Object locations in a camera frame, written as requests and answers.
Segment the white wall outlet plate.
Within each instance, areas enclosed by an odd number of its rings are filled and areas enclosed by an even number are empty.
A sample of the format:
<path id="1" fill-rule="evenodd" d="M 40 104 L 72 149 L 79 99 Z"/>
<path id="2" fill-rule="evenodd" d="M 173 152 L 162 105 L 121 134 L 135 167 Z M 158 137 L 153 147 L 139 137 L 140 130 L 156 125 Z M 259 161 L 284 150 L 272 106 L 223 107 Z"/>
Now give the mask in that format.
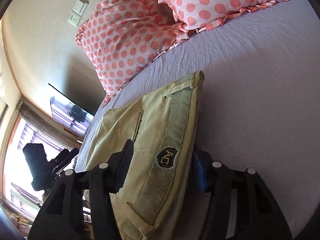
<path id="1" fill-rule="evenodd" d="M 86 0 L 76 0 L 74 3 L 71 13 L 68 18 L 68 23 L 77 27 L 82 19 L 82 16 L 88 6 L 88 2 Z"/>

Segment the black flat screen television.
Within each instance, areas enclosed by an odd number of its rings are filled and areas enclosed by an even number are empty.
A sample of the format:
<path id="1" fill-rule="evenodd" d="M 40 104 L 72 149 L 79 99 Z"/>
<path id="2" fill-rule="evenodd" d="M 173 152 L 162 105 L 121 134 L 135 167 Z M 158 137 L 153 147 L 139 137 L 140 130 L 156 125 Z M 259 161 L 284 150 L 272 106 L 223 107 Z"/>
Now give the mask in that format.
<path id="1" fill-rule="evenodd" d="M 93 115 L 71 101 L 51 84 L 49 84 L 49 88 L 50 108 L 53 119 L 73 133 L 85 137 L 93 120 Z"/>

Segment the lavender bed sheet mattress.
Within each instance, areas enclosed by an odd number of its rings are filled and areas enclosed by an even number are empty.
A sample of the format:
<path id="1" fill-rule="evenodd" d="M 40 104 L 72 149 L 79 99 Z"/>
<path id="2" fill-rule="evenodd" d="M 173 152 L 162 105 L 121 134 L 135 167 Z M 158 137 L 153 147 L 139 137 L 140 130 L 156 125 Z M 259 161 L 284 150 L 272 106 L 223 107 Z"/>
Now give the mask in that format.
<path id="1" fill-rule="evenodd" d="M 157 58 L 98 109 L 76 170 L 108 109 L 198 70 L 196 145 L 229 168 L 255 168 L 297 236 L 319 205 L 319 18 L 308 0 L 246 12 Z"/>

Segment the beige khaki pants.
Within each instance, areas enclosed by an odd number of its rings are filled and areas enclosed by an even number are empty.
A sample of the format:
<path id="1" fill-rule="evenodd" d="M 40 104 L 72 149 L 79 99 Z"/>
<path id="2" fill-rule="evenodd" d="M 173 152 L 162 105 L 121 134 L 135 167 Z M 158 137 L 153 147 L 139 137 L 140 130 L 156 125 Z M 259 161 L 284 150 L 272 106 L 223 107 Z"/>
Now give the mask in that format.
<path id="1" fill-rule="evenodd" d="M 101 118 L 87 170 L 133 141 L 124 185 L 111 194 L 122 239 L 171 238 L 187 185 L 203 82 L 203 72 L 195 72 Z"/>

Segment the brown window curtain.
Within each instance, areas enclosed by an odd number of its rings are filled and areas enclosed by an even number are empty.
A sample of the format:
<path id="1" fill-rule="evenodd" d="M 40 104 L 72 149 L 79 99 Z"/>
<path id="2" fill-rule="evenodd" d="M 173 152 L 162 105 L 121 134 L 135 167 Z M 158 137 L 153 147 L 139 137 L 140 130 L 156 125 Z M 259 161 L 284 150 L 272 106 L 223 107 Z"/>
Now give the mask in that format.
<path id="1" fill-rule="evenodd" d="M 40 135 L 44 136 L 51 142 L 54 142 L 56 146 L 67 148 L 69 150 L 73 148 L 81 148 L 81 144 L 78 142 L 79 137 L 65 130 L 65 128 L 55 122 L 51 118 L 44 118 L 39 115 L 37 111 L 32 109 L 27 103 L 21 101 L 18 105 L 18 113 L 21 117 L 32 127 L 34 127 Z"/>

